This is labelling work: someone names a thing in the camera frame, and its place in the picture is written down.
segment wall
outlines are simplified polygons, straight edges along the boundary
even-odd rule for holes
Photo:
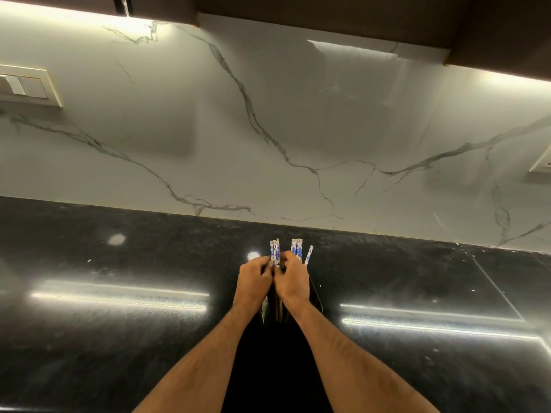
[[[551,83],[444,50],[217,16],[0,4],[0,195],[551,252]]]

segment electrical outlet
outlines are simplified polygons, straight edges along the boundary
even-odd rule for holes
[[[538,172],[541,174],[551,174],[551,146],[547,148],[540,159],[536,161],[530,172]]]

